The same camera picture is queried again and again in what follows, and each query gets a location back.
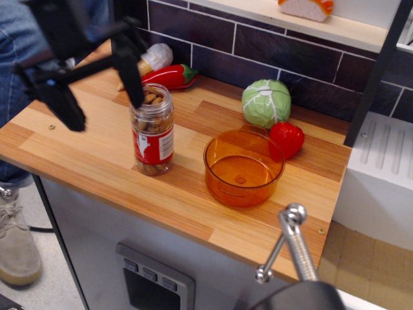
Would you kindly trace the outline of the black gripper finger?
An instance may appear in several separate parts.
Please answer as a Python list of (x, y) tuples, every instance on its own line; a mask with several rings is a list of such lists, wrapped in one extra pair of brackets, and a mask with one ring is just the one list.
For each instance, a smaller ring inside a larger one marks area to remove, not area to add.
[(27, 87), (27, 94), (32, 99), (45, 103), (69, 130), (74, 132), (85, 131), (85, 114), (66, 84), (54, 80), (32, 84)]
[(112, 56), (114, 67), (135, 109), (144, 101), (145, 95), (141, 75), (137, 67), (141, 56), (146, 52), (146, 45), (139, 34), (118, 34), (112, 38)]

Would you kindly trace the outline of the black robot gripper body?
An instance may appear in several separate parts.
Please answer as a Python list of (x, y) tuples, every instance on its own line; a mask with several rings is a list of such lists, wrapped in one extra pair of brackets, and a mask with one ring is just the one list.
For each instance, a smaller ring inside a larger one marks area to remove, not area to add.
[(84, 5), (79, 1), (23, 1), (43, 33), (48, 48), (32, 59), (15, 67), (15, 72), (21, 76), (26, 88), (32, 84), (45, 83), (48, 80), (58, 81), (67, 86), (79, 79), (85, 78), (107, 67), (114, 66), (111, 55), (96, 63), (77, 70), (37, 72), (28, 77), (26, 71), (45, 61), (52, 59), (66, 61), (74, 57), (80, 58), (108, 39), (118, 34), (139, 34), (138, 20), (124, 17), (102, 26), (91, 23)]

